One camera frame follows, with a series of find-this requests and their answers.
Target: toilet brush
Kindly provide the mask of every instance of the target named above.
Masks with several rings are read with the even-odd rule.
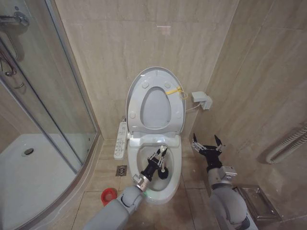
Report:
[[[164,180],[168,177],[168,169],[165,166],[162,166],[162,169],[158,170],[159,178]]]
[[[160,151],[162,152],[161,157],[163,158],[163,163],[161,169],[158,170],[158,175],[160,179],[164,180],[168,177],[168,169],[164,166],[164,156],[166,154],[167,148],[165,146],[161,146]]]

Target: wall outlet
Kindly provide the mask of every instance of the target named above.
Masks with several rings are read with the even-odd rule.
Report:
[[[202,91],[192,93],[193,102],[199,102],[203,110],[209,110],[212,105],[212,99]]]

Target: toilet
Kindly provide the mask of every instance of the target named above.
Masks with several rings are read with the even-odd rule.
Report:
[[[142,71],[133,81],[126,101],[129,140],[127,154],[131,176],[139,175],[147,158],[161,145],[167,146],[164,180],[156,172],[145,192],[146,201],[164,204],[175,194],[181,175],[181,139],[186,103],[177,77],[162,67]]]

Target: red object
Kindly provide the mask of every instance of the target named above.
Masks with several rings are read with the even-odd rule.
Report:
[[[105,189],[101,194],[101,201],[106,206],[111,200],[117,198],[116,191],[113,188]]]

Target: power cord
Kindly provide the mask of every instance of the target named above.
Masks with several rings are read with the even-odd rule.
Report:
[[[197,106],[193,107],[193,108],[190,108],[190,109],[186,109],[186,111],[189,111],[189,110],[192,110],[192,109],[195,109],[197,107],[199,107],[201,105],[201,103],[199,102]]]

